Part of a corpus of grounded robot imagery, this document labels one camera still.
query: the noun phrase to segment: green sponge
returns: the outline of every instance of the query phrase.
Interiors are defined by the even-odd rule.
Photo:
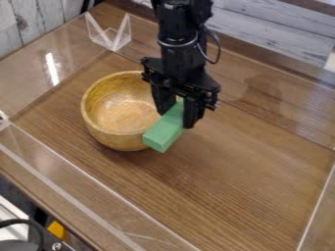
[[[143,143],[165,153],[182,134],[182,99],[178,99],[160,120],[142,135]]]

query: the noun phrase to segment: wire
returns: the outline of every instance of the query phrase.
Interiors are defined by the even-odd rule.
[[[11,219],[11,220],[6,220],[6,221],[0,222],[0,228],[3,228],[10,225],[15,225],[15,224],[30,225],[35,229],[37,234],[38,234],[38,245],[37,245],[35,251],[41,251],[42,246],[43,246],[43,234],[42,234],[41,226],[35,222],[29,221],[29,220]]]
[[[204,25],[201,25],[200,28],[206,33],[206,35],[209,35],[214,39],[214,42],[216,42],[216,45],[217,45],[216,59],[214,60],[209,59],[209,57],[205,55],[205,53],[204,53],[204,51],[202,51],[201,46],[200,46],[198,43],[196,43],[196,47],[197,47],[197,49],[198,49],[202,57],[205,58],[206,62],[209,62],[212,65],[214,65],[214,64],[217,64],[217,62],[220,60],[220,57],[221,57],[221,43],[220,43],[220,38],[218,38],[217,34],[210,29],[208,29]]]

